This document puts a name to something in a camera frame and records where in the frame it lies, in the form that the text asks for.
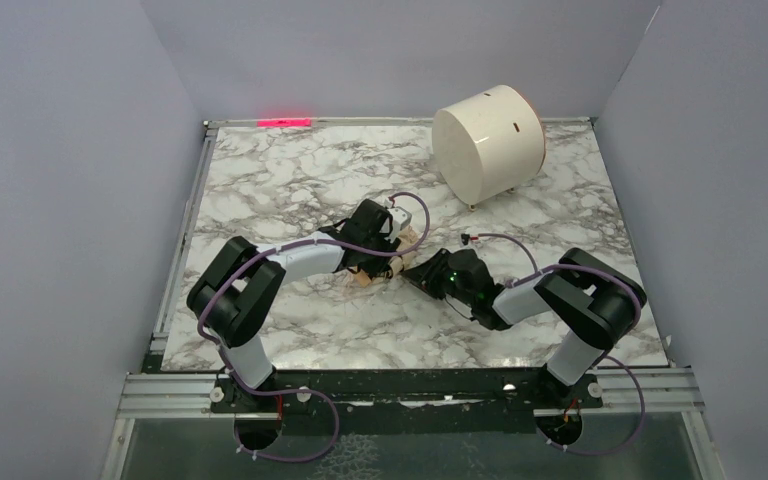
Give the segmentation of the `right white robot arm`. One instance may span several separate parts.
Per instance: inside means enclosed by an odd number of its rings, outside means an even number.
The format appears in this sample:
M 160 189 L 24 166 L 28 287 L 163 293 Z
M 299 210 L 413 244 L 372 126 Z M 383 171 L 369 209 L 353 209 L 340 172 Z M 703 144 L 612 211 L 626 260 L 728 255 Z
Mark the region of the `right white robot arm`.
M 554 313 L 569 332 L 543 369 L 550 384 L 564 389 L 636 326 L 647 303 L 641 285 L 579 248 L 509 286 L 495 281 L 470 249 L 442 249 L 403 277 L 435 300 L 462 303 L 470 320 L 493 331 Z

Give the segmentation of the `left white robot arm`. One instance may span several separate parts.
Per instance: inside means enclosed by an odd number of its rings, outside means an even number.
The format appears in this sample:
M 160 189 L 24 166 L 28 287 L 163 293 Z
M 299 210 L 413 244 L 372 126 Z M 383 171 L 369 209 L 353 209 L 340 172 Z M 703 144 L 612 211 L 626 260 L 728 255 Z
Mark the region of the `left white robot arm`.
M 364 200 L 350 217 L 295 241 L 256 245 L 231 238 L 187 296 L 198 333 L 217 347 L 244 389 L 262 388 L 275 368 L 259 333 L 281 287 L 341 271 L 382 275 L 411 220 L 400 207 Z

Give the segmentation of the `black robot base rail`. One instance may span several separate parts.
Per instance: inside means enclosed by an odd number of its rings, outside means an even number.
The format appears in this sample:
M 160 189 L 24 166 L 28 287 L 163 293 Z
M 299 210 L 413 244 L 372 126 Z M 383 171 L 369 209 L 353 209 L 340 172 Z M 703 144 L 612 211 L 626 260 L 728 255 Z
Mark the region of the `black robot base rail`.
M 251 394 L 229 375 L 209 394 L 257 445 L 287 436 L 534 434 L 539 411 L 553 417 L 600 408 L 585 375 L 555 387 L 537 367 L 384 370 L 278 370 Z

